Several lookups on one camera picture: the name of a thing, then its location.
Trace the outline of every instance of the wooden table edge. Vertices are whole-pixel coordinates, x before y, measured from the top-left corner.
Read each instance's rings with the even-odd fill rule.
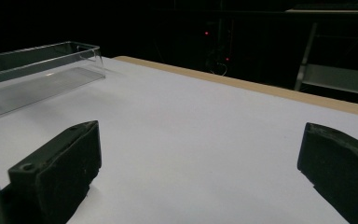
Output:
[[[358,104],[351,103],[351,102],[340,101],[332,98],[307,94],[299,91],[291,91],[279,87],[273,87],[264,84],[244,81],[232,77],[218,76],[210,73],[200,72],[200,71],[191,70],[183,67],[177,67],[164,63],[155,63],[155,62],[132,58],[128,56],[117,56],[113,59],[126,63],[134,63],[141,66],[155,68],[166,72],[172,72],[175,74],[180,74],[188,77],[194,77],[194,78],[208,80],[216,83],[226,84],[228,86],[242,88],[249,91],[257,91],[257,92],[279,96],[290,100],[299,101],[302,103],[323,106],[323,107],[358,115]]]

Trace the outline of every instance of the table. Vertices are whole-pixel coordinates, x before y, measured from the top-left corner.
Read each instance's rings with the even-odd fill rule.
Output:
[[[306,122],[358,138],[358,105],[130,57],[0,118],[7,169],[100,122],[103,166],[69,223],[346,223],[296,168]]]

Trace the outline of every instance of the dark background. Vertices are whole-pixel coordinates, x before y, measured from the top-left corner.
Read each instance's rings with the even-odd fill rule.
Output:
[[[0,1],[0,53],[72,40],[100,46],[108,58],[126,55],[292,90],[313,20],[211,17],[203,12],[283,12],[295,3]],[[173,9],[200,13],[164,13]],[[358,22],[324,18],[319,32],[311,61],[358,69]],[[310,87],[303,91],[358,102],[358,94]]]

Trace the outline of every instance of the screw hole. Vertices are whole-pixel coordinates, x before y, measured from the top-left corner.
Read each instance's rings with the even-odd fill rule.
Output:
[[[20,169],[22,169],[23,171],[30,171],[34,169],[34,165],[31,163],[25,163],[20,167]]]

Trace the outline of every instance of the transparent acrylic box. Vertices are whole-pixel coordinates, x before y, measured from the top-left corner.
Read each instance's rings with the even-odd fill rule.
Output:
[[[98,46],[67,41],[0,53],[0,117],[101,78]]]

